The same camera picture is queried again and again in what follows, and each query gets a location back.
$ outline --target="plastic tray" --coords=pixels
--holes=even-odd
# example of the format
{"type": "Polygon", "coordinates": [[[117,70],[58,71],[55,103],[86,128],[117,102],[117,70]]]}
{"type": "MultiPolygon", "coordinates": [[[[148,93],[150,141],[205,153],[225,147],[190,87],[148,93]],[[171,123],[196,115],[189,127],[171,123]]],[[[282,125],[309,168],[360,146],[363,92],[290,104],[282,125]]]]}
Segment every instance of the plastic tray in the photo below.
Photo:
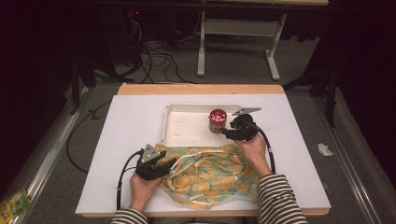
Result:
{"type": "Polygon", "coordinates": [[[166,107],[162,143],[166,147],[221,147],[230,143],[221,133],[209,130],[209,114],[214,109],[227,113],[226,128],[240,105],[169,105],[166,107]]]}

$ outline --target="floral fabric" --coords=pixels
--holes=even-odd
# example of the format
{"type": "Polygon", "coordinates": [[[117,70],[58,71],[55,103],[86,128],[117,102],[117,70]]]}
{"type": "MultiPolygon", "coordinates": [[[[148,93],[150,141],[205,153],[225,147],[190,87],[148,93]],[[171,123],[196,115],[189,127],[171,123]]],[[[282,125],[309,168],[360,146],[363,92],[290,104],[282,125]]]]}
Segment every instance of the floral fabric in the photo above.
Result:
{"type": "Polygon", "coordinates": [[[156,148],[167,152],[158,163],[177,159],[160,184],[177,203],[207,209],[234,196],[257,196],[258,178],[237,145],[156,148]]]}

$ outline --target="metal stand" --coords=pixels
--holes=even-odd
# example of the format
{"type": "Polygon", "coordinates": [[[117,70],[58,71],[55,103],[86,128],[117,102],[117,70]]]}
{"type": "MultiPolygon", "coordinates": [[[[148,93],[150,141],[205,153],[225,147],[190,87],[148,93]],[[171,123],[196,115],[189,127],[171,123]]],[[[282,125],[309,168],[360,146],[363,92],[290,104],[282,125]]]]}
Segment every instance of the metal stand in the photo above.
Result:
{"type": "Polygon", "coordinates": [[[265,51],[265,56],[270,67],[271,76],[274,81],[280,80],[276,68],[274,54],[283,26],[286,14],[282,14],[279,21],[240,21],[206,19],[205,11],[201,12],[201,45],[198,54],[198,77],[205,75],[205,34],[220,35],[250,35],[250,36],[272,36],[273,44],[265,51]]]}

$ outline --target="wooden board edge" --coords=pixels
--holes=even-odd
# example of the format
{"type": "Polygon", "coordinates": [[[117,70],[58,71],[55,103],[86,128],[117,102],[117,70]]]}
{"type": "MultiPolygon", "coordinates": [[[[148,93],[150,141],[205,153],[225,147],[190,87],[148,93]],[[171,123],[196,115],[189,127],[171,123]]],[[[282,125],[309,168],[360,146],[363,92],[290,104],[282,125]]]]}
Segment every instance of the wooden board edge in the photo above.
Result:
{"type": "MultiPolygon", "coordinates": [[[[302,209],[307,217],[325,216],[329,213],[328,208],[323,209],[302,209]]],[[[256,217],[257,210],[234,210],[234,211],[184,211],[184,212],[147,212],[146,217],[256,217]]],[[[82,213],[83,217],[114,217],[114,213],[82,213]]]]}
{"type": "Polygon", "coordinates": [[[122,84],[118,95],[285,93],[280,85],[122,84]]]}

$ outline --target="white tabletop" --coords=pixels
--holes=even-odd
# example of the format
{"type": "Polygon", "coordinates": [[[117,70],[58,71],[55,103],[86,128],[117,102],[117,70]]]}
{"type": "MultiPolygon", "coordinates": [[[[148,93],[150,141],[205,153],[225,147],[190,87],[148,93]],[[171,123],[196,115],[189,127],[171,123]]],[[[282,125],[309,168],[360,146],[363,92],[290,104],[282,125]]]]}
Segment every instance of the white tabletop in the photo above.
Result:
{"type": "MultiPolygon", "coordinates": [[[[287,177],[303,211],[330,209],[314,163],[308,153],[285,93],[116,95],[96,147],[92,165],[76,210],[85,217],[110,217],[116,212],[116,187],[126,160],[146,144],[161,143],[165,108],[172,104],[241,105],[261,107],[252,113],[267,134],[276,161],[276,172],[287,177]]],[[[135,166],[137,157],[131,160],[135,166]]],[[[121,207],[128,207],[129,178],[125,173],[121,207]]],[[[175,203],[160,187],[145,210],[148,217],[256,215],[257,204],[241,198],[195,210],[175,203]]]]}

